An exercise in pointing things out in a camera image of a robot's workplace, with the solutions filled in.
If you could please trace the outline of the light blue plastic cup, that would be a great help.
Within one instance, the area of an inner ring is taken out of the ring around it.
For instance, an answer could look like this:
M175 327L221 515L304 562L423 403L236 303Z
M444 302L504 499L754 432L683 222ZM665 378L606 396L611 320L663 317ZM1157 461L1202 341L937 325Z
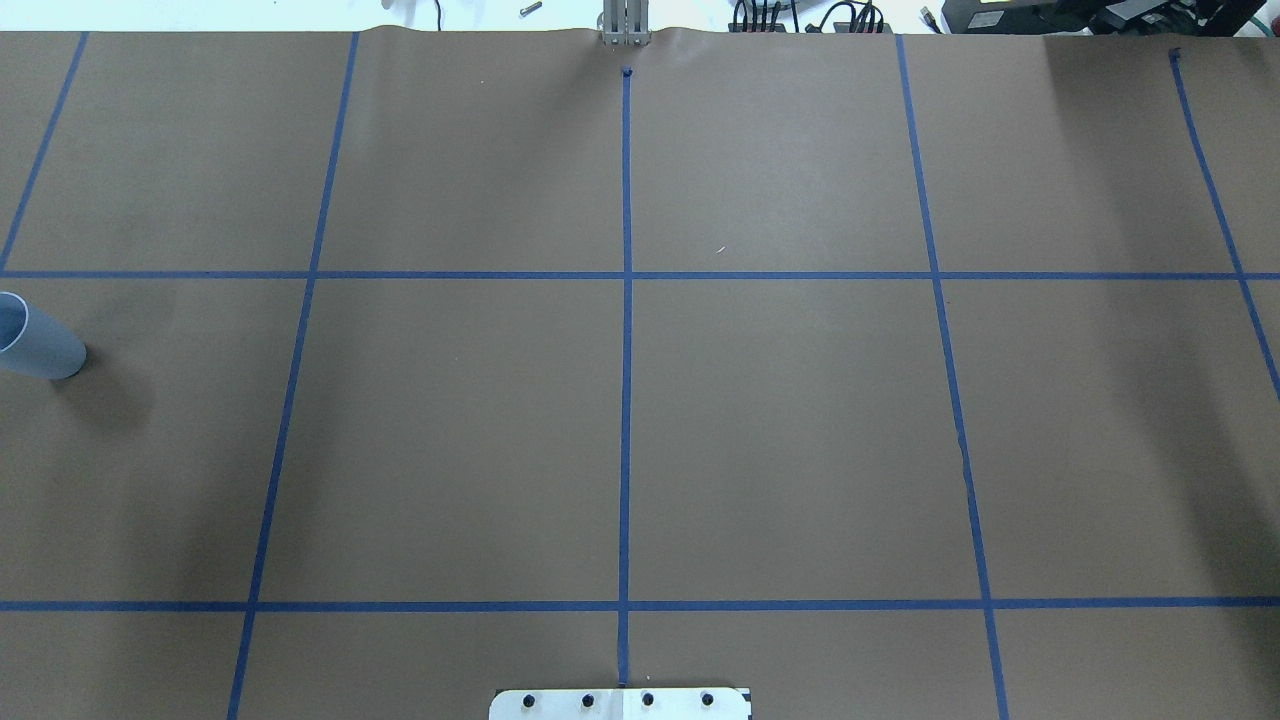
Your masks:
M1 369L64 380L86 364L81 338L18 293L1 292Z

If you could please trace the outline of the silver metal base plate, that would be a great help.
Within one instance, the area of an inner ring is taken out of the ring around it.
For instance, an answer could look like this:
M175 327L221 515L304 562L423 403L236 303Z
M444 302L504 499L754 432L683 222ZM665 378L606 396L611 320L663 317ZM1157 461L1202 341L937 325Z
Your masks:
M751 719L750 692L732 687L509 689L489 719Z

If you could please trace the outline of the black device top right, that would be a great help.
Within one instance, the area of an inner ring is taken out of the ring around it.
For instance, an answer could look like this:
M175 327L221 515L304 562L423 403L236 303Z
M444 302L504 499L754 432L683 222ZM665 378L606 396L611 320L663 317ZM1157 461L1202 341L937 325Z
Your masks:
M1266 1L942 1L951 35L1231 37Z

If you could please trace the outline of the grey metal clamp post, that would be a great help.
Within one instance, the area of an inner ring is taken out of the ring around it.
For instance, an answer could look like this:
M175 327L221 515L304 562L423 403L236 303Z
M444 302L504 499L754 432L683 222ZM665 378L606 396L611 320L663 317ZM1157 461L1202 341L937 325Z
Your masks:
M605 0L598 18L602 42L611 47L645 47L652 41L648 0Z

